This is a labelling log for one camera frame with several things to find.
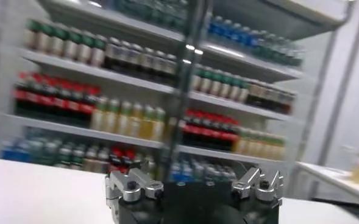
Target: red label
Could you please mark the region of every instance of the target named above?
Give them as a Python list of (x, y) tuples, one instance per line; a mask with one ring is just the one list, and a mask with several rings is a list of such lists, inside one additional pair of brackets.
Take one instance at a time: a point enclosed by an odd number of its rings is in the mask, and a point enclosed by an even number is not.
[(26, 92), (22, 90), (14, 90), (14, 97), (18, 100), (24, 100), (26, 99)]
[(65, 108), (65, 100), (55, 98), (54, 99), (54, 105), (60, 108)]
[(26, 99), (27, 99), (28, 101), (33, 102), (33, 103), (38, 103), (38, 95), (35, 94), (35, 93), (29, 93), (29, 92), (27, 92), (27, 93), (26, 93)]
[(39, 96), (38, 101), (39, 103), (42, 103), (43, 105), (47, 105), (47, 106), (53, 106), (54, 104), (53, 97)]
[(67, 101), (67, 108), (74, 111), (79, 111), (80, 105), (77, 102)]
[(94, 107), (92, 107), (92, 106), (90, 106), (90, 105), (87, 105), (87, 104), (81, 104), (81, 105), (80, 105), (80, 110), (81, 110), (83, 113), (92, 114), (93, 111), (94, 111)]

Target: blue bottle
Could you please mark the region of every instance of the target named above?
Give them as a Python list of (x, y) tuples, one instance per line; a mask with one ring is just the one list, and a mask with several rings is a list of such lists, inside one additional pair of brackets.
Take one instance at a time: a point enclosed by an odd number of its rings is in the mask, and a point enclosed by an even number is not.
[(233, 25), (232, 34), (230, 36), (230, 46), (235, 47), (240, 45), (240, 35), (242, 33), (241, 25), (238, 23), (235, 23)]
[(217, 43), (221, 41), (222, 35), (223, 35), (222, 17), (216, 16), (212, 18), (211, 23), (209, 24), (208, 36), (210, 41)]

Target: beverage shelf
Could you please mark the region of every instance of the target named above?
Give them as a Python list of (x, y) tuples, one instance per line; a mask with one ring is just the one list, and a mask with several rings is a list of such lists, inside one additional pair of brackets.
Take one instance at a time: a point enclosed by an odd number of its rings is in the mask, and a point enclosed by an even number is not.
[(263, 61), (250, 54), (246, 54), (244, 52), (236, 51), (234, 49), (223, 47), (210, 42), (206, 42), (203, 45), (203, 49), (206, 53), (211, 54), (213, 58), (218, 57), (219, 60), (222, 58), (240, 62), (253, 67), (257, 71), (261, 71), (256, 72), (256, 77), (251, 78), (259, 79), (264, 82), (271, 83), (299, 79), (304, 75), (302, 71), (296, 68)]
[(108, 71), (105, 69), (88, 66), (82, 63), (78, 63), (75, 61), (58, 58), (55, 56), (50, 56), (46, 54), (42, 54), (39, 52), (34, 52), (26, 49), (20, 49), (20, 55), (32, 62), (45, 65), (45, 66), (53, 66), (60, 69), (65, 69), (67, 71), (75, 71), (88, 75), (93, 75), (96, 77), (101, 77), (105, 79), (115, 80), (117, 82), (125, 83), (128, 85), (138, 86), (146, 89), (151, 89), (154, 91), (162, 92), (162, 93), (172, 93), (174, 91), (173, 87), (162, 85), (159, 83), (149, 82), (142, 79), (133, 78), (128, 75), (122, 75), (117, 72)]
[(145, 139), (133, 138), (123, 135), (116, 135), (113, 133), (107, 133), (103, 131), (96, 131), (87, 128), (79, 128), (70, 125), (58, 124), (54, 122), (41, 121), (28, 117), (21, 117), (15, 115), (5, 115), (8, 124), (23, 125), (28, 127), (42, 128), (46, 130), (59, 131), (63, 133), (69, 133), (73, 135), (87, 136), (91, 138), (105, 139), (109, 141), (122, 142), (126, 144), (139, 145), (150, 148), (160, 148), (161, 142), (150, 141)]
[(231, 152), (225, 152), (219, 150), (201, 149), (201, 148), (185, 146), (185, 145), (178, 145), (177, 149), (179, 152), (189, 153), (193, 155), (209, 156), (209, 157), (220, 158), (220, 159), (230, 159), (230, 160), (247, 162), (247, 163), (255, 163), (259, 165), (281, 166), (284, 163), (283, 161), (257, 158), (252, 156), (244, 156), (240, 154), (234, 154)]
[(130, 18), (113, 10), (104, 10), (93, 6), (85, 0), (39, 0), (49, 14), (57, 16), (73, 16), (82, 21), (107, 26), (109, 29), (125, 30), (132, 35), (142, 38), (162, 38), (166, 40), (182, 41), (184, 36), (168, 29), (164, 29), (143, 21)]
[(232, 102), (232, 101), (229, 101), (229, 100), (226, 100), (226, 99), (223, 99), (223, 98), (219, 98), (219, 97), (215, 97), (215, 96), (209, 96), (209, 95), (202, 94), (202, 93), (197, 93), (197, 92), (191, 92), (190, 93), (190, 99), (199, 100), (199, 101), (202, 101), (202, 102), (207, 102), (207, 103), (219, 105), (221, 107), (232, 108), (232, 109), (243, 111), (243, 112), (257, 114), (259, 116), (268, 117), (270, 119), (276, 119), (276, 120), (280, 120), (280, 121), (290, 121), (290, 119), (291, 119), (290, 116), (287, 116), (287, 115), (284, 115), (284, 114), (280, 114), (280, 113), (276, 113), (276, 112), (273, 112), (273, 111), (248, 106), (248, 105), (245, 105), (245, 104), (242, 104), (242, 103)]

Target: bottle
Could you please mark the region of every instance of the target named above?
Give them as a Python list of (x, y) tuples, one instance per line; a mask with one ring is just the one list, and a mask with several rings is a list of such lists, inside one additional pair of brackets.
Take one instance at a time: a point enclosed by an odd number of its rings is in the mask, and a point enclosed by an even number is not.
[(64, 54), (64, 45), (67, 38), (68, 28), (60, 23), (55, 24), (52, 37), (51, 54), (62, 57)]
[(108, 103), (108, 110), (104, 114), (102, 131), (114, 133), (118, 120), (119, 100), (112, 99)]
[(16, 114), (23, 114), (30, 107), (30, 102), (26, 98), (26, 94), (29, 91), (29, 87), (27, 85), (27, 74), (25, 72), (20, 72), (18, 78), (19, 79), (15, 83), (14, 90), (14, 109)]
[(201, 87), (201, 81), (204, 76), (204, 67), (200, 64), (197, 64), (197, 69), (195, 74), (193, 75), (193, 80), (191, 82), (191, 89), (194, 91), (198, 91)]
[(212, 70), (212, 75), (211, 75), (211, 88), (209, 91), (209, 94), (214, 95), (214, 96), (218, 96), (218, 93), (220, 92), (220, 88), (221, 88), (221, 74), (222, 71), (221, 70)]
[(82, 42), (82, 33), (76, 28), (69, 30), (69, 39), (65, 43), (64, 56), (70, 60), (75, 60), (79, 53), (79, 44)]
[(102, 67), (105, 59), (105, 50), (107, 48), (107, 39), (101, 35), (97, 35), (94, 41), (91, 65), (95, 67)]
[(95, 35), (90, 32), (83, 31), (82, 41), (79, 45), (79, 53), (77, 60), (83, 64), (90, 64), (92, 49), (94, 47)]
[(38, 34), (40, 33), (41, 23), (34, 19), (26, 21), (24, 31), (24, 45), (28, 49), (36, 49), (38, 47)]
[(52, 23), (42, 23), (41, 32), (38, 33), (37, 49), (43, 53), (48, 53), (51, 47), (51, 38), (53, 36)]
[(230, 99), (232, 101), (237, 101), (237, 98), (239, 97), (240, 81), (241, 81), (240, 78), (241, 77), (238, 75), (233, 76), (232, 87), (230, 89), (229, 96), (228, 96), (228, 99)]
[(211, 86), (211, 67), (205, 67), (204, 72), (202, 73), (202, 80), (201, 80), (201, 86), (199, 88), (199, 91), (202, 93), (208, 93), (210, 86)]
[(96, 105), (96, 100), (98, 98), (99, 88), (93, 86), (84, 86), (83, 99), (80, 104), (80, 112), (82, 116), (82, 122), (89, 126), (91, 123), (91, 117)]
[(222, 77), (221, 90), (218, 96), (222, 98), (227, 98), (228, 93), (230, 92), (231, 84), (232, 84), (232, 74), (229, 72), (224, 72), (224, 75)]
[(107, 98), (105, 96), (97, 98), (96, 108), (93, 111), (90, 128), (97, 131), (102, 131), (104, 114), (107, 108)]
[(154, 122), (154, 126), (152, 128), (152, 141), (161, 142), (163, 140), (163, 132), (165, 129), (165, 116), (166, 112), (161, 108), (156, 108), (156, 120)]
[(119, 112), (118, 126), (116, 129), (117, 134), (125, 135), (129, 122), (131, 104), (128, 101), (124, 101), (121, 104), (121, 111)]
[(152, 128), (155, 122), (155, 110), (150, 106), (145, 106), (144, 117), (141, 120), (140, 137), (150, 140), (152, 138)]

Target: small bottle on counter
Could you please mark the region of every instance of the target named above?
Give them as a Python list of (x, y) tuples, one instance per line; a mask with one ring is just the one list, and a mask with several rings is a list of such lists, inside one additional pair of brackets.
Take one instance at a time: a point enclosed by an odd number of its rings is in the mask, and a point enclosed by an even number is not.
[(214, 69), (211, 72), (211, 88), (209, 94), (218, 96), (221, 88), (221, 70)]
[(222, 77), (221, 90), (218, 96), (222, 98), (227, 98), (228, 93), (230, 92), (231, 84), (232, 84), (232, 74), (229, 72), (224, 72), (224, 76)]
[(119, 135), (126, 134), (126, 128), (128, 126), (130, 116), (130, 108), (131, 104), (128, 101), (124, 101), (121, 104), (121, 111), (119, 112), (118, 126), (116, 130), (117, 134)]
[(105, 59), (105, 50), (107, 47), (107, 39), (101, 35), (97, 35), (94, 48), (93, 48), (93, 55), (91, 57), (91, 65), (95, 67), (101, 67), (104, 63)]
[(38, 34), (41, 30), (41, 23), (34, 19), (28, 19), (24, 31), (24, 45), (29, 49), (36, 49), (38, 45)]
[(228, 99), (236, 101), (240, 93), (240, 76), (235, 75), (232, 79), (232, 87), (229, 92)]
[(108, 103), (108, 110), (104, 115), (103, 131), (114, 133), (117, 124), (119, 101), (112, 99)]
[(91, 129), (102, 131), (103, 129), (103, 121), (104, 114), (107, 106), (107, 98), (102, 96), (97, 99), (96, 108), (93, 111), (93, 115), (91, 117)]
[(87, 31), (82, 33), (82, 42), (79, 45), (78, 61), (89, 64), (91, 60), (91, 52), (94, 47), (95, 36)]
[(54, 25), (54, 34), (52, 37), (51, 53), (58, 57), (64, 54), (65, 41), (68, 38), (68, 28), (63, 24), (57, 23)]
[(41, 24), (41, 32), (38, 33), (38, 47), (39, 51), (44, 53), (48, 53), (52, 44), (52, 36), (53, 36), (53, 23), (42, 23)]
[(76, 28), (69, 30), (69, 39), (65, 43), (64, 56), (68, 59), (75, 60), (79, 53), (79, 44), (82, 42), (82, 33)]
[(205, 67), (205, 70), (202, 73), (202, 80), (201, 80), (201, 87), (199, 88), (199, 91), (202, 93), (208, 93), (210, 86), (211, 86), (211, 67)]

